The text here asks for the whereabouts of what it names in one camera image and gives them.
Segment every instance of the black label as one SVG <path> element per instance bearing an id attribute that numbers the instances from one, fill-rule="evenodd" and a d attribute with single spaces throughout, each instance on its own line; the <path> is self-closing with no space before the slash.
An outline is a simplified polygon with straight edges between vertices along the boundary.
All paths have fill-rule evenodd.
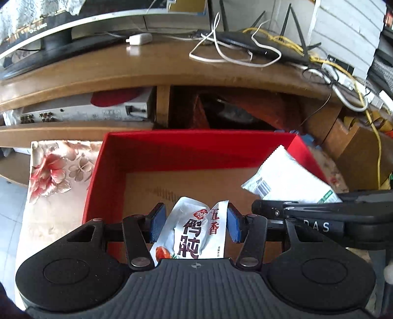
<path id="1" fill-rule="evenodd" d="M 340 237 L 344 235 L 344 222 L 302 217 L 297 217 L 297 219 L 301 220 L 303 223 L 307 224 L 313 229 L 320 231 L 321 233 L 334 234 Z"/>

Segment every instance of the plastic bag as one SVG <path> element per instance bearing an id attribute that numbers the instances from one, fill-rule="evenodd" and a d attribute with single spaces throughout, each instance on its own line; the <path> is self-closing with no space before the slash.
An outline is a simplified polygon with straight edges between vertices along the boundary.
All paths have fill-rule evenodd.
<path id="1" fill-rule="evenodd" d="M 191 198 L 180 198 L 150 250 L 154 264 L 170 258 L 223 258 L 227 208 L 228 201 L 210 209 Z"/>
<path id="2" fill-rule="evenodd" d="M 242 188 L 263 200 L 304 204 L 342 202 L 329 185 L 301 166 L 282 145 Z"/>

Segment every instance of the red logo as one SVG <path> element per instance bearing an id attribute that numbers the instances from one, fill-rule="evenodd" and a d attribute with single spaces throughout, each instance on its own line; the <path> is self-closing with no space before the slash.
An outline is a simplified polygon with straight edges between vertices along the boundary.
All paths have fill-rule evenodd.
<path id="1" fill-rule="evenodd" d="M 196 219 L 204 219 L 205 216 L 208 214 L 208 211 L 206 209 L 201 209 L 200 211 L 197 211 L 194 213 L 194 216 Z"/>

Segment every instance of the ribbed black surface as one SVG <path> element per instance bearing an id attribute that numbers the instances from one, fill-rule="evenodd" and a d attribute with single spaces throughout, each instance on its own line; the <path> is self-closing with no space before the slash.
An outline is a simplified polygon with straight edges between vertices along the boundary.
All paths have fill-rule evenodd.
<path id="1" fill-rule="evenodd" d="M 28 313 L 37 319 L 370 318 L 361 310 L 327 316 L 293 309 L 276 298 L 258 274 L 237 270 L 223 259 L 164 259 L 152 271 L 131 275 L 114 298 L 94 309 Z"/>

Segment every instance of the monitor stand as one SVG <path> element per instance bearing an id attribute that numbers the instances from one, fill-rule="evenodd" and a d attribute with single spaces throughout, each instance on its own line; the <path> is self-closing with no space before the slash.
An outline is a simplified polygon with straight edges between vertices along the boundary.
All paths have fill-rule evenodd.
<path id="1" fill-rule="evenodd" d="M 6 80 L 14 76 L 38 69 L 42 66 L 58 62 L 76 55 L 97 50 L 123 39 L 111 35 L 93 35 L 72 40 L 71 28 L 48 35 L 41 39 L 41 50 L 24 59 L 11 64 L 0 73 L 0 79 Z"/>

